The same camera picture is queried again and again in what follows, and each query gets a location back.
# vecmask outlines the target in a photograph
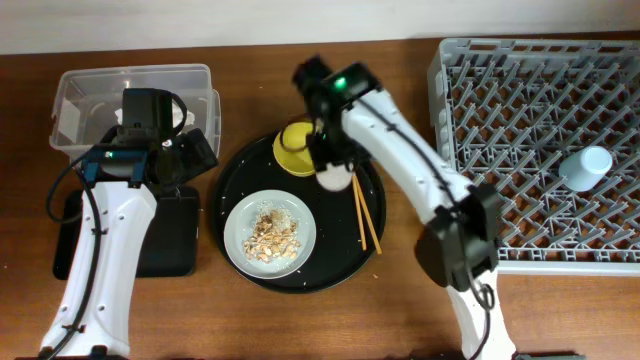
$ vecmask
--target green led light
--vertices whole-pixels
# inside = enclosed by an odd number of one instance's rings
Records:
[[[345,79],[344,77],[339,77],[333,83],[333,86],[336,88],[336,90],[344,90],[344,88],[347,87],[347,79]]]

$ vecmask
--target white wall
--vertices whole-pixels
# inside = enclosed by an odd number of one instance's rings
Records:
[[[640,29],[638,0],[0,0],[0,54]]]

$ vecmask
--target white plate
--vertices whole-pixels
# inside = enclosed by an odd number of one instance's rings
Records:
[[[253,227],[258,215],[258,205],[270,201],[274,207],[284,206],[297,221],[297,240],[300,248],[298,257],[291,259],[274,259],[269,264],[258,260],[247,260],[242,243],[253,234]],[[279,190],[263,190],[242,199],[231,210],[224,226],[224,246],[231,261],[247,275],[260,279],[277,279],[298,270],[309,258],[316,243],[316,223],[311,211],[302,200]]]

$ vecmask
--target food on plate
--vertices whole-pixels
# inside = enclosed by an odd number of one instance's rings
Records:
[[[284,207],[274,208],[268,202],[261,204],[258,212],[253,234],[242,243],[247,259],[265,264],[275,259],[295,260],[301,244],[296,239],[298,223],[291,212]]]

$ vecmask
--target plastic bin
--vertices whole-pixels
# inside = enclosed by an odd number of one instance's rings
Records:
[[[182,98],[218,155],[220,150],[220,98],[211,87],[211,72],[203,64],[152,65],[68,71],[60,78],[53,106],[55,119],[51,147],[73,160],[100,141],[117,124],[126,88],[156,88]]]

